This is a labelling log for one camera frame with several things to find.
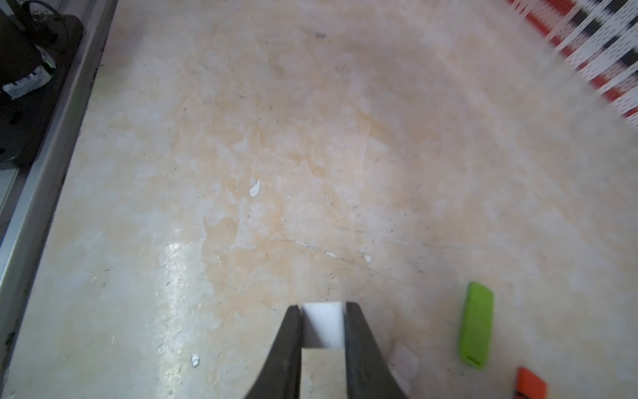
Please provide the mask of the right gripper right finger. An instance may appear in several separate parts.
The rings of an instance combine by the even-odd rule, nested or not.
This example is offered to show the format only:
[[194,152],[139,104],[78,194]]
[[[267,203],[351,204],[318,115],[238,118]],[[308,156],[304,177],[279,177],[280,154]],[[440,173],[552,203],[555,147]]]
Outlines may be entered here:
[[347,397],[406,398],[357,303],[345,303],[344,333]]

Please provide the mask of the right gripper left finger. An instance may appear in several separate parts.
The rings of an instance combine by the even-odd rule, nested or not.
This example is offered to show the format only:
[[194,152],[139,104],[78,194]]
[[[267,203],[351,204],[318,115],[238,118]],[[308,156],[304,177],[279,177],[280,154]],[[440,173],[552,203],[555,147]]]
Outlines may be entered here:
[[297,305],[287,308],[266,361],[245,398],[299,398],[303,321]]

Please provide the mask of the white usb drive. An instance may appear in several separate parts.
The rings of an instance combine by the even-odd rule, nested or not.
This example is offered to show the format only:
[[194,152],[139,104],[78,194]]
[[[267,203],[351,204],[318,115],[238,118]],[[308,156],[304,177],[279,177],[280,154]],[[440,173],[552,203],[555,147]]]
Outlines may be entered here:
[[306,303],[302,311],[302,347],[344,349],[344,303]]

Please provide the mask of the green usb drive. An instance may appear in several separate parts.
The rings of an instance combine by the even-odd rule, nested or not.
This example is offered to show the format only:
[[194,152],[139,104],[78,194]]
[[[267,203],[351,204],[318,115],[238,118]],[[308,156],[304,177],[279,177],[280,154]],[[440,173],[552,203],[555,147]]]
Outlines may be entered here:
[[468,285],[460,324],[461,360],[482,370],[487,366],[493,329],[493,292],[483,284]]

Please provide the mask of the red usb drive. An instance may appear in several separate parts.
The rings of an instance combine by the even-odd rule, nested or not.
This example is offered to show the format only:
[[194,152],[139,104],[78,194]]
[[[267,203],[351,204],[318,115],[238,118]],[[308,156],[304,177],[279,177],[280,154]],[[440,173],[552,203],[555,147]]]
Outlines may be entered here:
[[546,399],[547,394],[548,384],[541,377],[526,367],[518,368],[514,399]]

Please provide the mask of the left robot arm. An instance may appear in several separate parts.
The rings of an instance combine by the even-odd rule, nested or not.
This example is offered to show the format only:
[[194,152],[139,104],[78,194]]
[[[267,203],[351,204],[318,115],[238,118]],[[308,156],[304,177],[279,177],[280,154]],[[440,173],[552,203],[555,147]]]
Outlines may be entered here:
[[22,12],[1,12],[1,167],[33,162],[55,107],[48,84],[56,66],[48,66],[29,35],[18,26]]

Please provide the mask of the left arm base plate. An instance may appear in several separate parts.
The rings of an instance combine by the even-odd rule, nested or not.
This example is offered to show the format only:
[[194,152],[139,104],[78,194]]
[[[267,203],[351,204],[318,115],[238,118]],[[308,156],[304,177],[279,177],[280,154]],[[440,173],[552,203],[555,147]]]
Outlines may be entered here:
[[33,22],[1,13],[1,168],[29,166],[38,154],[76,56],[84,26],[72,15]]

